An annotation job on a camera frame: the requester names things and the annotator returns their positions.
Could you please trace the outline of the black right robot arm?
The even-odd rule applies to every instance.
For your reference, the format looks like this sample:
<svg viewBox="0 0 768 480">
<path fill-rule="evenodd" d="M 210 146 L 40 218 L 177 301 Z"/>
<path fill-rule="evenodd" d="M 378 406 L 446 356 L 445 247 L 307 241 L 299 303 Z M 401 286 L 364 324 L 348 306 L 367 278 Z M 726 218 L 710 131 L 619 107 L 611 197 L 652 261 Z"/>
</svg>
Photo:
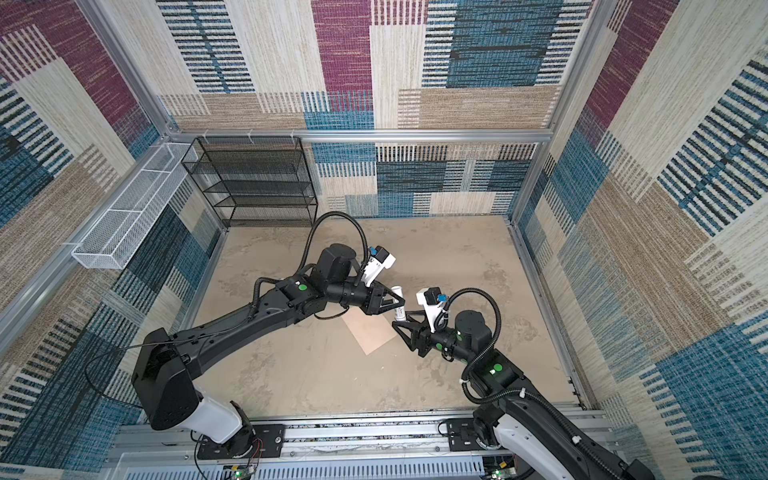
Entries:
<svg viewBox="0 0 768 480">
<path fill-rule="evenodd" d="M 393 329 L 410 350 L 424 357 L 439 352 L 447 360 L 468 365 L 492 343 L 491 329 L 483 315 L 464 310 L 454 328 L 432 331 L 408 312 Z M 496 348 L 461 377 L 478 398 L 473 428 L 482 447 L 500 446 L 521 458 L 545 479 L 652 479 L 654 474 L 639 460 L 627 462 L 579 429 L 546 400 L 513 362 Z"/>
</svg>

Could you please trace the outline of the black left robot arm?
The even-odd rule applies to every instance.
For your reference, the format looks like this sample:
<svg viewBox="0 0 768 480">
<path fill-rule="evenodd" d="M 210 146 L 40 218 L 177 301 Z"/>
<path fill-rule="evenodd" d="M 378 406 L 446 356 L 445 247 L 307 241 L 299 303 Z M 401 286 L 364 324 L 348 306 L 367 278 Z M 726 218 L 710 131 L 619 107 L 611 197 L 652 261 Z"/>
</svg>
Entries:
<svg viewBox="0 0 768 480">
<path fill-rule="evenodd" d="M 155 431 L 183 427 L 238 458 L 249 453 L 256 432 L 242 408 L 224 404 L 197 389 L 195 379 L 233 352 L 273 331 L 324 311 L 330 303 L 357 307 L 369 316 L 404 306 L 401 295 L 377 281 L 395 257 L 385 248 L 370 250 L 357 275 L 354 250 L 334 243 L 318 262 L 273 281 L 272 289 L 250 304 L 195 328 L 170 334 L 158 328 L 146 335 L 131 384 Z"/>
</svg>

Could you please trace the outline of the white glue stick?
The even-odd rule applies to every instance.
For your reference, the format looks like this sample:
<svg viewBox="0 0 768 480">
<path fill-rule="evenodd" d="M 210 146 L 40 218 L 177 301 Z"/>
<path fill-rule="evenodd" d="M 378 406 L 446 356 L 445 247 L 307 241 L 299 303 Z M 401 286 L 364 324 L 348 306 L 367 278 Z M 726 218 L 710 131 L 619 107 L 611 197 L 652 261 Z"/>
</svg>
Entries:
<svg viewBox="0 0 768 480">
<path fill-rule="evenodd" d="M 403 296 L 403 289 L 401 286 L 393 286 L 392 292 L 397 303 L 397 306 L 395 308 L 395 320 L 398 322 L 405 321 L 406 311 L 405 311 L 405 298 Z"/>
</svg>

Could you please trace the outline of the pink envelope with flap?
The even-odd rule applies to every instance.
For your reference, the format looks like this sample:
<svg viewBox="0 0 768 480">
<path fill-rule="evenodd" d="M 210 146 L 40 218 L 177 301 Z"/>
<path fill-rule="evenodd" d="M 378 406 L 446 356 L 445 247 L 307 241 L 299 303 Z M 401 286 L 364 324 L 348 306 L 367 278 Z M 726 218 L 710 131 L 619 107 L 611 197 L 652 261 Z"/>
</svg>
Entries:
<svg viewBox="0 0 768 480">
<path fill-rule="evenodd" d="M 350 310 L 342 319 L 365 355 L 396 337 L 391 320 L 384 315 L 369 316 L 360 310 Z"/>
</svg>

